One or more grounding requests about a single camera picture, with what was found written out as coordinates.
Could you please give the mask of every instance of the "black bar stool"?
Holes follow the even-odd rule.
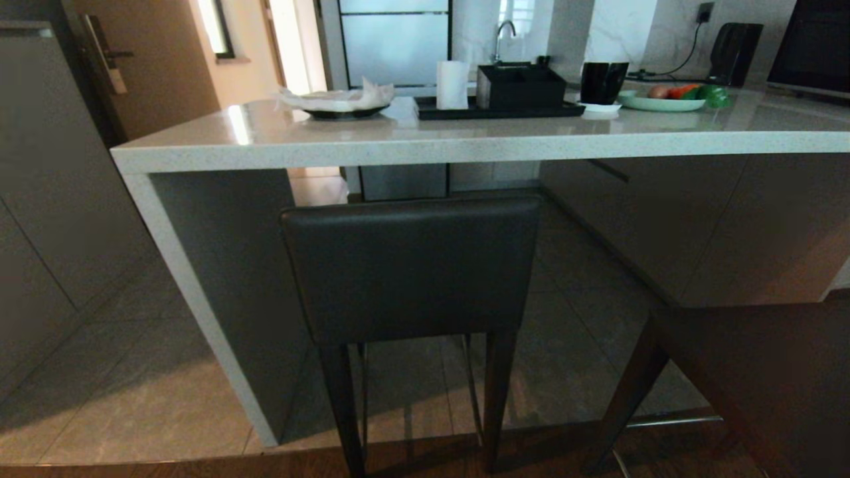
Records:
[[[492,471],[537,235],[535,196],[286,210],[280,224],[348,469],[366,475],[366,344],[487,334],[484,466]],[[364,362],[357,433],[349,344]],[[467,374],[470,373],[468,346]],[[476,425],[480,421],[473,398]]]

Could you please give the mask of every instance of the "stool backrest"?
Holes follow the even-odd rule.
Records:
[[[284,243],[313,340],[518,328],[539,211],[536,196],[284,211]]]

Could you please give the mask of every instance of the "door lever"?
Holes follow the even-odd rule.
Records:
[[[104,50],[104,57],[113,60],[115,58],[133,58],[136,56],[132,51],[112,51]]]

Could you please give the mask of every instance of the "saucer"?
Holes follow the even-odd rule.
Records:
[[[594,103],[579,103],[585,107],[585,111],[590,111],[593,113],[613,113],[619,110],[622,105],[620,103],[615,102],[613,105],[596,105]]]

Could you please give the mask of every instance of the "power cord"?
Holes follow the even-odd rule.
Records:
[[[691,57],[694,56],[694,51],[696,50],[697,36],[700,34],[700,28],[702,27],[703,23],[705,23],[705,22],[701,21],[701,22],[697,23],[696,31],[694,31],[694,43],[691,45],[691,51],[690,51],[690,53],[688,53],[688,58],[686,58],[685,61],[683,61],[681,65],[677,66],[676,68],[674,68],[670,71],[665,71],[663,73],[653,73],[651,71],[641,70],[641,71],[638,71],[637,73],[629,73],[627,75],[627,77],[638,79],[638,80],[643,80],[645,77],[670,77],[675,81],[676,78],[672,75],[672,73],[675,73],[675,72],[681,70],[682,67],[684,67],[685,65],[688,64]]]

